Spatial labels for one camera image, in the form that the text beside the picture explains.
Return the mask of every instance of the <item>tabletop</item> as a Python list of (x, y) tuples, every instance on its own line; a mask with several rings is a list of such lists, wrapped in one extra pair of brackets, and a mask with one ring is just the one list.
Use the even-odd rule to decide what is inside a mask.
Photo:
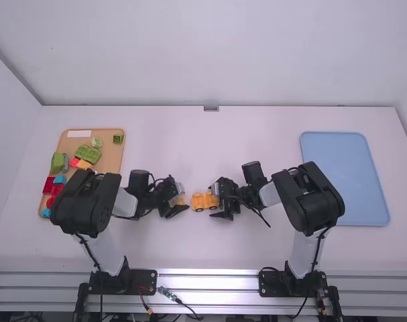
[[(407, 137), (393, 107), (44, 107), (0, 219), (0, 271), (91, 269), (81, 247), (37, 214), (50, 159), (68, 128), (121, 127), (121, 185), (130, 170), (171, 174), (187, 200), (218, 177), (245, 184), (241, 165), (258, 160), (269, 177), (302, 163), (305, 131), (356, 131), (368, 141), (391, 221), (386, 227), (335, 227), (324, 270), (407, 270)], [(242, 209), (234, 221), (191, 209), (171, 219), (112, 218), (115, 243), (136, 268), (282, 268), (294, 229), (281, 205), (264, 209), (272, 228)]]

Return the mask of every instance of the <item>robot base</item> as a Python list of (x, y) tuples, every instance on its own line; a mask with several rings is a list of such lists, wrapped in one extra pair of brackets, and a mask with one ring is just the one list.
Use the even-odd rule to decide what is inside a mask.
[(285, 271), (264, 270), (258, 274), (258, 289), (261, 297), (306, 297), (316, 298), (318, 291), (328, 292), (324, 272), (315, 270), (302, 279), (297, 279), (285, 262)]
[(156, 270), (132, 270), (127, 258), (117, 276), (106, 272), (92, 272), (88, 283), (81, 283), (73, 316), (74, 322), (81, 322), (84, 303), (89, 294), (106, 295), (155, 295), (157, 285)]

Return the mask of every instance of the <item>yellow toy car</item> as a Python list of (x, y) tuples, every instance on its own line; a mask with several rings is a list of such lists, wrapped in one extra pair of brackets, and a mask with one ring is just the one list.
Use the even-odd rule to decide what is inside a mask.
[(192, 210), (200, 212), (205, 209), (216, 209), (219, 206), (218, 197), (212, 196), (212, 192), (195, 193), (192, 196)]

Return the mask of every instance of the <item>red block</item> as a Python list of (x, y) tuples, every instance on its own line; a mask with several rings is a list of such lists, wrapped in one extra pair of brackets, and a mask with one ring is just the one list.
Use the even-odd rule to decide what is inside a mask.
[(53, 195), (54, 198), (60, 193), (60, 191), (62, 191), (63, 187), (64, 184), (53, 184), (51, 194)]
[(51, 197), (47, 200), (47, 209), (51, 209), (55, 200), (56, 200), (56, 197)]
[(73, 158), (73, 159), (69, 162), (69, 164), (70, 164), (71, 166), (73, 166), (74, 168), (76, 168), (76, 165), (78, 164), (78, 162), (80, 162), (80, 159)]
[(53, 189), (53, 181), (54, 181), (54, 179), (55, 179), (54, 176), (47, 177), (47, 180), (45, 181), (44, 189), (42, 190), (42, 194), (51, 195), (51, 191)]

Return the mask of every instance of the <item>white label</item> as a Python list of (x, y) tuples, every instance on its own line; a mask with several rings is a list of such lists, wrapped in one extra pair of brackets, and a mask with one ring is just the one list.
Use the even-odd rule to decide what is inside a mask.
[(68, 131), (68, 138), (89, 138), (91, 137), (91, 129), (81, 131)]

